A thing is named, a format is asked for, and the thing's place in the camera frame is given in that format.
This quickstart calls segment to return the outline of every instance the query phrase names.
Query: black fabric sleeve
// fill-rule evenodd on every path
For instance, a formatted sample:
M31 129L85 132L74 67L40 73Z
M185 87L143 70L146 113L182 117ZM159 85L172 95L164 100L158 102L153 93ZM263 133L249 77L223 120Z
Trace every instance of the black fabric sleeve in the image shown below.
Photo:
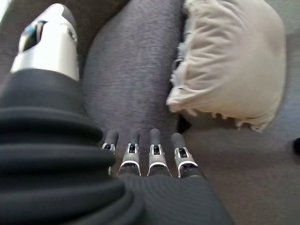
M45 70L10 75L0 97L0 223L99 225L143 200L107 174L114 157L84 113L79 83Z

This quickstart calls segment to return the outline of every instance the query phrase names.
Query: robotic finger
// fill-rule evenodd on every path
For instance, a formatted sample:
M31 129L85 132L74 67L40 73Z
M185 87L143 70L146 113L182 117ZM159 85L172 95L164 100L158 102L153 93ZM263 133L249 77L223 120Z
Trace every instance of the robotic finger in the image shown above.
M150 153L149 153L149 170L147 176L162 174L171 176L169 168L165 161L165 153L160 142L160 131L152 129L150 131Z
M186 148L183 136L175 133L171 137L171 141L175 148L175 163L178 170L178 177L202 176L197 163L195 163L192 154Z
M105 143L102 146L102 149L108 149L111 152L115 153L115 149L118 143L119 133L115 130L110 130L107 133ZM111 175L111 167L108 169L108 174Z
M140 135L134 131L131 134L130 141L127 145L127 149L123 158L123 162L120 166L118 174L133 173L141 176L141 170L139 165L139 142Z

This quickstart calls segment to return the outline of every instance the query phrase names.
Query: gray cushion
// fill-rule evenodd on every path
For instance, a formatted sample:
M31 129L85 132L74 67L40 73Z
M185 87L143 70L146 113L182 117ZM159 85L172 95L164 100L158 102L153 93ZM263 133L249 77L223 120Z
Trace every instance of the gray cushion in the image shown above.
M176 116L165 105L181 34L181 0L131 0L96 36L83 74L89 116L120 132L117 156L129 131L141 133L140 160L148 164L149 130L158 128L168 162Z

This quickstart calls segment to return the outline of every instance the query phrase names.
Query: silver robotic part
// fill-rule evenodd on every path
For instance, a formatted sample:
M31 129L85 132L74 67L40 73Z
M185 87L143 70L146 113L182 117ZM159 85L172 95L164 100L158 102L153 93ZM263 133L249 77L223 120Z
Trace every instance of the silver robotic part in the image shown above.
M180 150L184 151L184 154L185 154L184 157L180 154ZM193 164L196 167L198 167L197 163L195 163L195 161L192 157L192 154L189 153L189 151L186 147L183 147L183 148L180 148L180 149L175 148L174 153L175 153L175 163L176 163L176 167L177 167L177 170L178 170L178 177L179 178L181 177L180 169L181 169L182 166L184 166L186 164Z
M151 168L153 166L155 166L155 165L165 166L168 169L168 171L169 171L169 168L168 168L166 160L165 160L165 153L163 152L163 148L162 148L162 146L160 144L158 145L158 149L159 149L159 154L154 154L154 144L152 144L150 146L150 152L149 152L149 170L148 170L147 176L149 176Z
M134 164L137 166L138 168L138 171L139 171L139 174L140 176L142 175L141 174L141 169L140 169L140 159L139 159L139 146L138 144L135 144L135 149L134 149L134 153L133 152L130 152L130 146L131 146L131 143L129 143L127 145L127 149L126 149L126 152L124 154L124 158L123 158L123 162L120 166L120 169L126 165L126 164Z
M104 143L102 145L102 149L106 149L107 143ZM109 151L112 151L113 153L115 153L116 147L114 146L114 144L110 144L110 148Z
M104 143L102 145L102 149L106 149L106 146L109 147L109 151L113 152L113 154L115 153L116 147L114 146L114 144L110 144L110 146L109 146L107 143ZM108 175L111 175L111 173L112 173L112 167L110 166L108 168Z
M25 28L11 73L43 69L79 80L77 33L63 12L63 5L53 4Z

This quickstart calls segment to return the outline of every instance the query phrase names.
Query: white pillow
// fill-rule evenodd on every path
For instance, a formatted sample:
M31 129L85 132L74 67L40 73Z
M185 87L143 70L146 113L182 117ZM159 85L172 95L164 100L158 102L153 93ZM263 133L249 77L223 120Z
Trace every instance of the white pillow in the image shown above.
M285 32L264 0L186 0L190 33L170 110L220 113L264 129L285 84Z

